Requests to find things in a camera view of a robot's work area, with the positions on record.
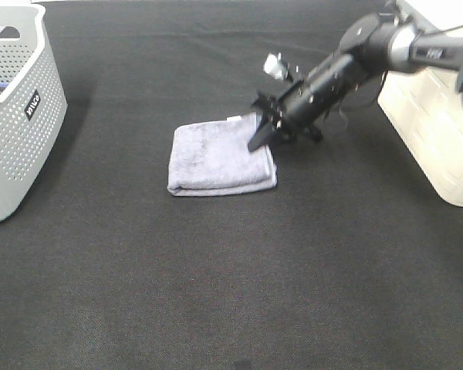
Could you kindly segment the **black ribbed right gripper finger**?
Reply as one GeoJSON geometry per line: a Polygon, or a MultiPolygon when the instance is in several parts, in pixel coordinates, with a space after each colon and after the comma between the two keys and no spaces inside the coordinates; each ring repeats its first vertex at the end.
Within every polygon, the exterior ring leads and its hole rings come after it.
{"type": "Polygon", "coordinates": [[[254,152],[264,145],[267,145],[275,134],[275,129],[268,116],[262,115],[259,126],[248,142],[248,151],[254,152]]]}
{"type": "Polygon", "coordinates": [[[306,126],[301,130],[294,130],[288,127],[283,127],[275,131],[272,143],[295,143],[300,137],[312,140],[314,143],[319,143],[323,140],[323,133],[314,125],[306,126]]]}

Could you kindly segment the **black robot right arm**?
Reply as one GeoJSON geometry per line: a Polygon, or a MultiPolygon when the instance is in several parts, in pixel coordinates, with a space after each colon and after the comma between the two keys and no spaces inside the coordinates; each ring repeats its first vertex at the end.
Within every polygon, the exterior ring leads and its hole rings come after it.
{"type": "Polygon", "coordinates": [[[411,74],[426,67],[456,71],[455,89],[463,102],[463,37],[425,32],[411,21],[385,22],[379,14],[365,15],[348,28],[333,53],[299,78],[280,55],[268,54],[264,72],[290,86],[279,97],[258,94],[252,105],[260,110],[261,121],[248,150],[297,135],[319,142],[323,135],[314,125],[317,118],[356,87],[388,72],[411,74]]]}

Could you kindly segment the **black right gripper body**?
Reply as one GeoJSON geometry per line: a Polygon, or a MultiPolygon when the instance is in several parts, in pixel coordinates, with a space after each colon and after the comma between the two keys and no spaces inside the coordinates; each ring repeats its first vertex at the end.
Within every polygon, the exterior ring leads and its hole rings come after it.
{"type": "Polygon", "coordinates": [[[258,131],[269,126],[271,131],[300,133],[369,76],[353,55],[335,52],[281,96],[259,95],[254,102],[262,111],[258,131]]]}

